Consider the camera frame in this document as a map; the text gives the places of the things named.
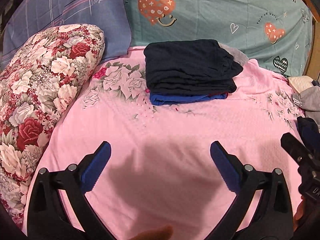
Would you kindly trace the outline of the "right hand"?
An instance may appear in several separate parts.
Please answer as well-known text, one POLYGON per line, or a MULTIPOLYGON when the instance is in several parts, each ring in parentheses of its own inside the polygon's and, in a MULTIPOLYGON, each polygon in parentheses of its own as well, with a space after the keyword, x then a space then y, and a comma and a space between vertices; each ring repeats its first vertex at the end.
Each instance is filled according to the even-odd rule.
POLYGON ((297 207, 296 214, 293 217, 293 230, 296 231, 300 225, 302 225, 303 222, 303 216, 305 213, 305 205, 306 205, 306 199, 302 198, 302 201, 300 202, 299 206, 297 207))

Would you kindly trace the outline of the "left hand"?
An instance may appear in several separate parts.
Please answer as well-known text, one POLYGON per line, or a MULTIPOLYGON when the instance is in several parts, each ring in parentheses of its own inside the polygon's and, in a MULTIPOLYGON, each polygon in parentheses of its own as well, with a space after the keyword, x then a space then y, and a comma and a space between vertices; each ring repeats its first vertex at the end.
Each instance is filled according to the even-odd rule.
POLYGON ((169 240, 173 232, 173 227, 167 225, 159 229, 141 232, 130 240, 169 240))

